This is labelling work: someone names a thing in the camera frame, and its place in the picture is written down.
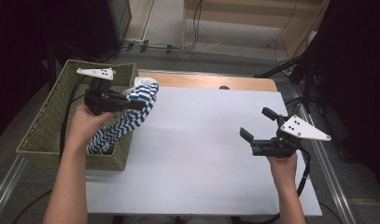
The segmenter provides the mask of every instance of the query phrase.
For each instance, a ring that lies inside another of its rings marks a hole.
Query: wicker basket
[[[138,76],[137,67],[134,63],[112,65],[73,60],[67,61],[47,100],[41,107],[27,134],[21,140],[16,150],[17,153],[42,168],[57,168],[59,163],[61,125],[67,102],[77,80],[82,77],[82,75],[77,74],[77,69],[108,67],[116,71],[112,86],[113,91],[122,92],[134,85],[134,78]],[[76,90],[74,99],[85,93],[90,81],[91,77],[86,77],[82,81]],[[83,104],[83,97],[80,97],[71,105],[66,133],[68,133],[75,108],[79,104]],[[114,123],[116,119],[107,121],[105,126]],[[87,156],[87,169],[124,170],[131,139],[132,133],[122,136],[115,145],[111,155]]]

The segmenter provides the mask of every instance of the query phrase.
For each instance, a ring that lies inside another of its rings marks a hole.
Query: striped cloth
[[[146,120],[149,112],[157,100],[157,92],[159,89],[158,82],[144,85],[144,81],[135,82],[135,88],[130,89],[130,94],[127,95],[129,100],[141,100],[146,102],[146,105],[141,111],[128,109],[126,113],[112,126],[102,127],[97,131],[87,147],[87,154],[103,154],[110,155],[113,152],[116,142],[121,136],[133,131],[135,128]]]

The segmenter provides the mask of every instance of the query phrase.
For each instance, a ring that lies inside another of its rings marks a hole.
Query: forearm
[[[282,223],[306,223],[295,186],[277,188],[277,193],[279,195],[279,209]]]
[[[44,223],[87,223],[85,147],[67,139]]]

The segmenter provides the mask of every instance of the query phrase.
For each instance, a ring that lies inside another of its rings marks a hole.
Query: white tabletop
[[[87,171],[88,211],[100,214],[245,216],[278,212],[264,157],[239,135],[275,136],[263,107],[287,115],[279,92],[161,87],[134,131],[126,169]],[[304,163],[299,154],[297,182]],[[310,180],[300,197],[306,216],[321,216]]]

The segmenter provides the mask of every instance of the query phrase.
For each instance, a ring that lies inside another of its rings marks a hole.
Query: table
[[[272,80],[201,74],[140,76],[160,82],[157,103],[145,123],[134,130],[123,172],[87,171],[90,213],[246,216],[278,212],[268,161],[252,157],[250,146],[239,136],[240,126],[260,139],[274,135],[276,124],[260,115],[264,106],[286,113]],[[220,85],[231,90],[206,89]],[[239,91],[241,86],[252,89],[251,85],[257,91]],[[242,112],[246,115],[234,118]],[[297,180],[304,167],[301,154],[298,163]],[[306,215],[321,215],[310,181],[300,200]]]
[[[279,28],[290,58],[297,56],[306,38],[317,30],[330,0],[203,0],[201,20]],[[182,42],[199,0],[184,0]]]

